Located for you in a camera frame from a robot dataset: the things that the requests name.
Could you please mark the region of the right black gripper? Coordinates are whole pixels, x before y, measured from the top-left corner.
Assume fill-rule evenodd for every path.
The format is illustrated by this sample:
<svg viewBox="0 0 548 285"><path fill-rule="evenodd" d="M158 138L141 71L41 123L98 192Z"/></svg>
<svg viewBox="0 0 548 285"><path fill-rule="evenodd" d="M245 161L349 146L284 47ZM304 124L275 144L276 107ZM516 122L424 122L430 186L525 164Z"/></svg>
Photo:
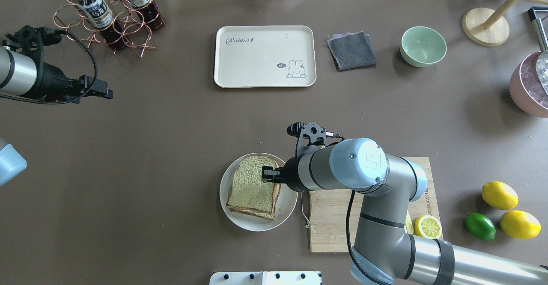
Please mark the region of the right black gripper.
<svg viewBox="0 0 548 285"><path fill-rule="evenodd" d="M298 161L296 157L287 160L286 164L280 171L278 170L262 170L262 182L272 182L275 184L286 184L295 192L305 192L305 186L299 178Z"/></svg>

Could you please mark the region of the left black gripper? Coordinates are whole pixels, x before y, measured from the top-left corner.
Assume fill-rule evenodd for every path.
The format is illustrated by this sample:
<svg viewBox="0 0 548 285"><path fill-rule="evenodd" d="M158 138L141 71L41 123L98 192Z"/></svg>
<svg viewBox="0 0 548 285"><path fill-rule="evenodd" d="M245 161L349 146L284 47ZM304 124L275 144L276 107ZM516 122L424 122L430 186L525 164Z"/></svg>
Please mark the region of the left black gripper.
<svg viewBox="0 0 548 285"><path fill-rule="evenodd" d="M108 83L94 80L90 76L80 76L78 80L66 77L59 67L44 63L43 73L36 93L44 101L72 101L79 96L113 99Z"/></svg>

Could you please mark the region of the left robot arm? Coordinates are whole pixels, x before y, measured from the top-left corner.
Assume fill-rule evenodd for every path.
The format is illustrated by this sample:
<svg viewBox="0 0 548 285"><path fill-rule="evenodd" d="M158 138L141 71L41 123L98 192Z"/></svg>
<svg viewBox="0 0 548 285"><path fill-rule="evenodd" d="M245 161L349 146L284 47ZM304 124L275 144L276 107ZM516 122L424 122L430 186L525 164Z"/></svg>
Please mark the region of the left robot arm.
<svg viewBox="0 0 548 285"><path fill-rule="evenodd" d="M1 50L1 94L20 97L28 102L79 103L80 97L101 97L111 100L113 92L107 82L94 81L91 76L71 79L59 67L43 63L43 73L31 57L10 49Z"/></svg>

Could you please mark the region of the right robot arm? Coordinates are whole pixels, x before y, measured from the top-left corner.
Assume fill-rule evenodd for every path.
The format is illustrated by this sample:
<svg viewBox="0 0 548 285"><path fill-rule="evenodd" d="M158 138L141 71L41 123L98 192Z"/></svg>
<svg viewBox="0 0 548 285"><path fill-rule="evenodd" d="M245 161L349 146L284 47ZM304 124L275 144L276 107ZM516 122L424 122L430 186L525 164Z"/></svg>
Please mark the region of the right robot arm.
<svg viewBox="0 0 548 285"><path fill-rule="evenodd" d="M425 285L545 285L547 268L405 232L409 203L426 190L418 164L386 154L366 137L263 166L262 181L298 192L349 189L363 195L350 271L367 285L409 279Z"/></svg>

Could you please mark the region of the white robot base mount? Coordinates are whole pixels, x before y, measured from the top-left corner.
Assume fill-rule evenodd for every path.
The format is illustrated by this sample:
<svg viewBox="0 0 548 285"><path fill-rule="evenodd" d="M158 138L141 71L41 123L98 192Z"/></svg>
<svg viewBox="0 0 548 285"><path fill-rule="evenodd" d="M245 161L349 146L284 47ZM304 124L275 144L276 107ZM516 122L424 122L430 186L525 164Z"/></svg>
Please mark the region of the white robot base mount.
<svg viewBox="0 0 548 285"><path fill-rule="evenodd" d="M217 272L210 285L322 285L319 271L243 271Z"/></svg>

